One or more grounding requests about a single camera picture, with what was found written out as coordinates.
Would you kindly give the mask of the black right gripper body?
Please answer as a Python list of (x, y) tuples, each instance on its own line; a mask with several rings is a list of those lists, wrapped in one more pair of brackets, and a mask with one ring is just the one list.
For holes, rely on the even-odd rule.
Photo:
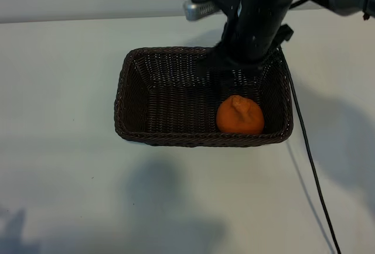
[(213, 48), (207, 52), (207, 56), (216, 56), (221, 59), (221, 67), (218, 72), (211, 73), (221, 73), (224, 71), (232, 70), (244, 70), (248, 73), (259, 74), (261, 72), (261, 66), (259, 63), (249, 63), (238, 59), (234, 56), (231, 49), (231, 37), (235, 35), (236, 24), (238, 22), (237, 11), (230, 11), (227, 14), (227, 22), (224, 26), (223, 34), (221, 40)]

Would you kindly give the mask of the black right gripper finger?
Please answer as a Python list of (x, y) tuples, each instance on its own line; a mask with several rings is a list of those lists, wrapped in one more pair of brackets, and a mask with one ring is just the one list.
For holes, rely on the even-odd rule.
[(234, 85), (234, 74), (221, 74), (218, 84), (219, 97), (227, 96), (230, 88)]
[(211, 72), (218, 72), (221, 67), (221, 59), (216, 56), (207, 56), (200, 58), (196, 64), (196, 75), (205, 77)]

